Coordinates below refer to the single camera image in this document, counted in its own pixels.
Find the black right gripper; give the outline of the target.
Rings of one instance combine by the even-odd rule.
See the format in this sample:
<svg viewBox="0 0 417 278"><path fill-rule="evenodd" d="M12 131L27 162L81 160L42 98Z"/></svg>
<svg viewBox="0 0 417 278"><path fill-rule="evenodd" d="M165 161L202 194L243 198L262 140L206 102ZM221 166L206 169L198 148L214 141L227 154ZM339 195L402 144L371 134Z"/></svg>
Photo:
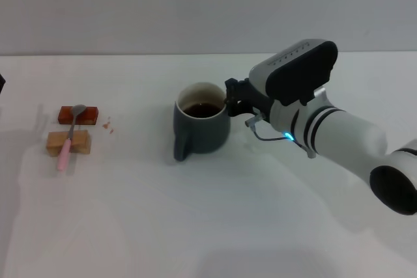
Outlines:
<svg viewBox="0 0 417 278"><path fill-rule="evenodd" d="M270 120L272 99L259 92L248 78L237 80L230 78L225 81L227 114L230 117L237 117L245 113L245 102L248 102L252 111L262 113L265 120Z"/></svg>

